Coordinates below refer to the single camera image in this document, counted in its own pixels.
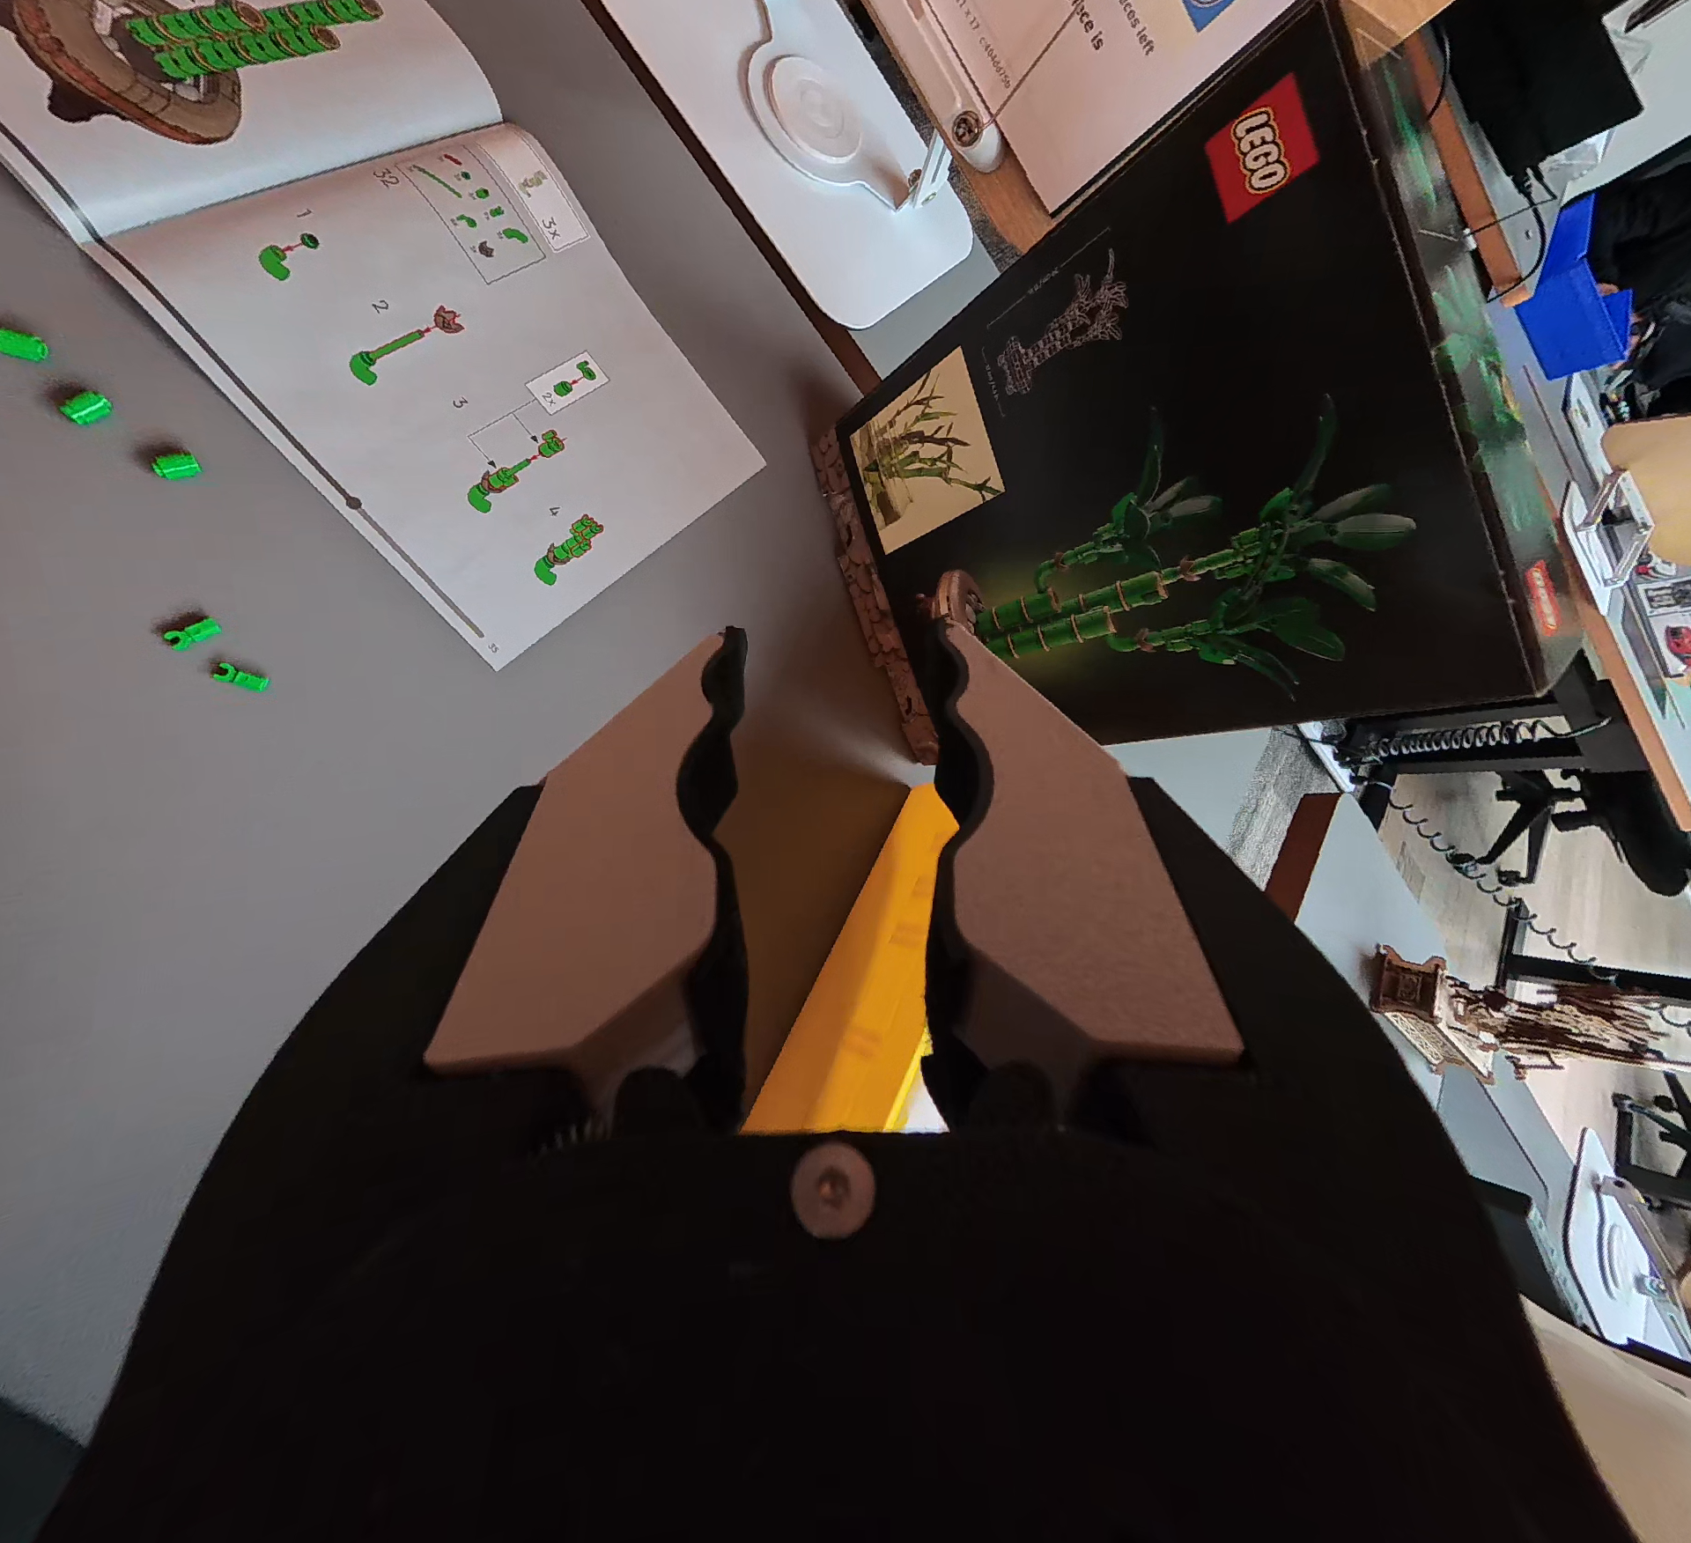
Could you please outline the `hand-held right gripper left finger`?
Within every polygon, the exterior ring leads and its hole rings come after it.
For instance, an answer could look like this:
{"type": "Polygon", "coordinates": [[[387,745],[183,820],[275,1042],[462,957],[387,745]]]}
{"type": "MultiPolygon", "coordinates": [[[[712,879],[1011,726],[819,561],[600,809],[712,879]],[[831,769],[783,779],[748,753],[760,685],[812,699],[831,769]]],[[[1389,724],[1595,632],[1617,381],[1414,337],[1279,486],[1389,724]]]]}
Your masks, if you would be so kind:
{"type": "Polygon", "coordinates": [[[426,1067],[563,1069],[597,1111],[661,1067],[739,1127],[748,951],[718,829],[746,658],[743,628],[707,635],[544,777],[426,1067]]]}

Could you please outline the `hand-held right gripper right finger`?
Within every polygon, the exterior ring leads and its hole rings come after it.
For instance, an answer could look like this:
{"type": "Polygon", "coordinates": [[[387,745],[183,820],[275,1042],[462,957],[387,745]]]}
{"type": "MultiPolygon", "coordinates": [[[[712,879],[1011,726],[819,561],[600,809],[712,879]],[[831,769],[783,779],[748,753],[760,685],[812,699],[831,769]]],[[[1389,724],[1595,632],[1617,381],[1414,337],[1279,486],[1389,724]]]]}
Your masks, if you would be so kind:
{"type": "Polygon", "coordinates": [[[988,1088],[1064,1124],[1123,1067],[1236,1072],[1243,1038],[1130,776],[975,635],[931,627],[942,848],[926,1085],[947,1127],[988,1088]]]}

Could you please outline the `black building set box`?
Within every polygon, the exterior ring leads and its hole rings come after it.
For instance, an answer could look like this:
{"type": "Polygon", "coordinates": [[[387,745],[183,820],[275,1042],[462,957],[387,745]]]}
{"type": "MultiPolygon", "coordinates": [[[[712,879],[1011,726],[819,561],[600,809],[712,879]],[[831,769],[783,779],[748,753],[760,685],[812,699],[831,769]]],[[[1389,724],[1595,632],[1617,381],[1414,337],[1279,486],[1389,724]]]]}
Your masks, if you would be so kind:
{"type": "Polygon", "coordinates": [[[1103,745],[1538,699],[1581,628],[1418,83],[1311,0],[814,445],[917,760],[929,632],[1103,745]]]}

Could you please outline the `yellow plastic bin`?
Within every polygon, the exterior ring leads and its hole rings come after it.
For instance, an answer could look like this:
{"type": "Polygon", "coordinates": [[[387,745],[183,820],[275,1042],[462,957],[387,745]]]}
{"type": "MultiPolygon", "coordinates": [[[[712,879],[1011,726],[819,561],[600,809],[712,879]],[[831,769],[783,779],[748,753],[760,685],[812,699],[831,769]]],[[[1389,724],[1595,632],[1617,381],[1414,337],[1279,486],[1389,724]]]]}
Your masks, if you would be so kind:
{"type": "Polygon", "coordinates": [[[958,832],[915,786],[744,1122],[746,1133],[943,1131],[927,1095],[927,939],[958,832]]]}

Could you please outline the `brown woven object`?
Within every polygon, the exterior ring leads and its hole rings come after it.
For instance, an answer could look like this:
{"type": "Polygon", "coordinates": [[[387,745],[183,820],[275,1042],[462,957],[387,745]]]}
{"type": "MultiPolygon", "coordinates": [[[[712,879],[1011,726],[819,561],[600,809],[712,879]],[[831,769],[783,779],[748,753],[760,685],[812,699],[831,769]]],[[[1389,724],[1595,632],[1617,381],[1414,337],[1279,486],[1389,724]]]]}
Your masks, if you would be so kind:
{"type": "Polygon", "coordinates": [[[1688,1005],[1583,976],[1473,985],[1442,959],[1410,962],[1382,944],[1370,1008],[1442,1072],[1462,1067],[1485,1085],[1569,1062],[1689,1069],[1688,1005]]]}

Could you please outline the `white stand base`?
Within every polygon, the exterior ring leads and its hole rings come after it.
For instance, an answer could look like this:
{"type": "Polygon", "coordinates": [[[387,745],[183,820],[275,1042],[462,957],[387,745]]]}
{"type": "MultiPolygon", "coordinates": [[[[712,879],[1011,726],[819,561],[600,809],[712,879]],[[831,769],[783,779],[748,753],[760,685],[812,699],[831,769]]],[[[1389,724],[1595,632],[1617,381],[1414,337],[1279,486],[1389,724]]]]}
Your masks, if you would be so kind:
{"type": "Polygon", "coordinates": [[[776,268],[849,332],[963,268],[975,231],[847,0],[599,0],[776,268]]]}
{"type": "Polygon", "coordinates": [[[1563,1250],[1585,1312],[1609,1344],[1641,1344],[1689,1362],[1689,1323],[1677,1269],[1641,1193],[1592,1127],[1577,1134],[1563,1250]]]}

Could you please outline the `open building instruction booklet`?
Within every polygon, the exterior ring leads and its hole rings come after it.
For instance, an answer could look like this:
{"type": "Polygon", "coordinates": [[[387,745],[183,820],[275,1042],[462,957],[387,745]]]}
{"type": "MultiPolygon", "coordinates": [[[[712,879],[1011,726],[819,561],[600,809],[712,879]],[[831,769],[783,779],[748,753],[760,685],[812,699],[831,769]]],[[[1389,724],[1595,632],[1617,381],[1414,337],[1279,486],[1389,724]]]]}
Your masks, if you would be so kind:
{"type": "Polygon", "coordinates": [[[4,0],[2,136],[487,666],[764,465],[426,0],[4,0]]]}

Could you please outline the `blue plastic bin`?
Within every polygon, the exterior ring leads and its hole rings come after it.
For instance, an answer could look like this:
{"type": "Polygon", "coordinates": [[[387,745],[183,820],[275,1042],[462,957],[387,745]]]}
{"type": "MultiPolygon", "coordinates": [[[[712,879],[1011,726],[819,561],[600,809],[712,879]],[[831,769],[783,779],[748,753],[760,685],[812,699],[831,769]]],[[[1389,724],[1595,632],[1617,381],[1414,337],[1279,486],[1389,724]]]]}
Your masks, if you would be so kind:
{"type": "Polygon", "coordinates": [[[1618,366],[1632,348],[1632,291],[1599,289],[1590,266],[1595,200],[1585,193],[1558,211],[1533,294],[1513,309],[1547,380],[1618,366]]]}

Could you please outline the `black equipment box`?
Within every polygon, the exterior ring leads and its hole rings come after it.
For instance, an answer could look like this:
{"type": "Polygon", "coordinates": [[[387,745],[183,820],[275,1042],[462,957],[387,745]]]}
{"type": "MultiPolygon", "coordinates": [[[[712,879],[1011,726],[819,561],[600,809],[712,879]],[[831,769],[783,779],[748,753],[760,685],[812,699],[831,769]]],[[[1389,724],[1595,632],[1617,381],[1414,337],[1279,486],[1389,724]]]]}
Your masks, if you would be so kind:
{"type": "Polygon", "coordinates": [[[1455,0],[1437,26],[1469,120],[1515,181],[1641,115],[1592,0],[1455,0]]]}

